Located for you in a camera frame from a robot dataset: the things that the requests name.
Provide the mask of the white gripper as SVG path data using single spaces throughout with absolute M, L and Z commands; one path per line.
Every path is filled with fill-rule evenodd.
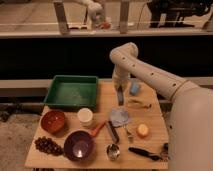
M 112 74 L 115 89 L 121 87 L 122 90 L 125 90 L 127 88 L 129 78 L 130 74 L 127 71 L 115 68 Z

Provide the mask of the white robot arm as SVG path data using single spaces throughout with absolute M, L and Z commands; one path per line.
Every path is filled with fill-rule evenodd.
M 115 87 L 125 87 L 129 74 L 172 102 L 169 171 L 213 171 L 213 90 L 137 59 L 129 42 L 110 52 Z

